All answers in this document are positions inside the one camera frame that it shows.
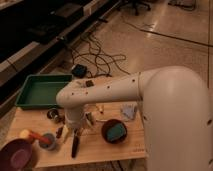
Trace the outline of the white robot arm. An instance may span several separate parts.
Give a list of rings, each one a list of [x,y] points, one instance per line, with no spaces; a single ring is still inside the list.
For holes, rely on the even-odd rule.
[[[213,171],[209,89],[193,70],[168,66],[82,87],[72,81],[56,96],[68,125],[92,103],[141,101],[147,171]]]

